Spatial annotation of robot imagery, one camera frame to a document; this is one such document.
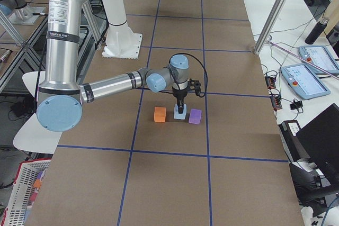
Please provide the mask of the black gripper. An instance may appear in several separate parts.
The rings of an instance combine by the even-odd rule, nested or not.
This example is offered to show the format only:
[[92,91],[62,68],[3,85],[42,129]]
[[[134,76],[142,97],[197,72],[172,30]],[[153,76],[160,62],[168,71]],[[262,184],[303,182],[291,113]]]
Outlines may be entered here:
[[184,98],[187,96],[187,89],[175,89],[172,88],[173,96],[176,98],[176,106],[178,114],[183,114],[184,112]]

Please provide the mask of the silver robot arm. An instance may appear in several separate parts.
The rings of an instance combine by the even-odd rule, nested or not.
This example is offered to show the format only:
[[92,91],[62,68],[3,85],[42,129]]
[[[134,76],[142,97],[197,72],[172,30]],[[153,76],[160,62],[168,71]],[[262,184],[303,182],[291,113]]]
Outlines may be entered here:
[[[38,87],[37,119],[47,130],[62,132],[78,124],[82,104],[147,86],[157,93],[172,87],[179,113],[189,91],[186,56],[173,55],[166,67],[142,68],[109,79],[79,85],[76,82],[81,12],[88,0],[49,0],[46,73]],[[142,35],[129,28],[123,0],[102,0],[108,21],[104,57],[136,59]]]

